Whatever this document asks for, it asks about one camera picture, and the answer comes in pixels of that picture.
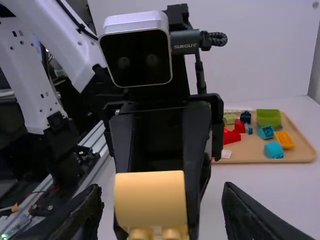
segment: green block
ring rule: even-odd
[[[232,125],[235,124],[235,120],[237,119],[237,115],[235,114],[226,114],[224,115],[224,124]]]
[[[278,109],[257,109],[256,122],[260,127],[281,126],[281,114]]]

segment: blue block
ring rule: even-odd
[[[257,135],[266,140],[266,139],[272,139],[274,137],[274,128],[272,126],[265,126],[265,127],[260,127],[257,130]]]
[[[245,124],[251,124],[251,113],[248,111],[244,111],[240,115],[240,121]]]
[[[274,131],[281,131],[283,129],[282,125],[273,127]]]
[[[246,123],[246,124],[244,124],[244,127],[245,127],[245,132],[248,133],[249,135],[251,135],[254,132],[251,124]]]
[[[263,155],[268,159],[283,159],[285,153],[278,141],[272,141],[264,145]]]

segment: wooden tray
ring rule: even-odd
[[[243,111],[231,111],[238,117]],[[231,150],[230,158],[222,158],[219,161],[212,161],[213,164],[244,164],[244,163],[308,163],[312,162],[317,157],[317,151],[299,131],[295,124],[288,116],[281,112],[281,121],[283,130],[287,131],[294,144],[294,149],[284,150],[284,158],[268,159],[264,156],[264,146],[266,143],[275,141],[275,138],[263,140],[257,135],[256,111],[251,112],[251,124],[253,134],[241,134],[241,141],[227,144],[223,149]],[[226,125],[229,130],[234,129],[234,125]]]

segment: orange block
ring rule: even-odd
[[[280,143],[283,149],[293,149],[296,146],[289,133],[285,130],[275,131],[274,137]]]

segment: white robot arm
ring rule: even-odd
[[[0,19],[0,66],[21,107],[29,133],[44,134],[60,106],[33,46],[34,34],[80,93],[106,62],[97,37],[65,0],[0,0],[16,17]]]

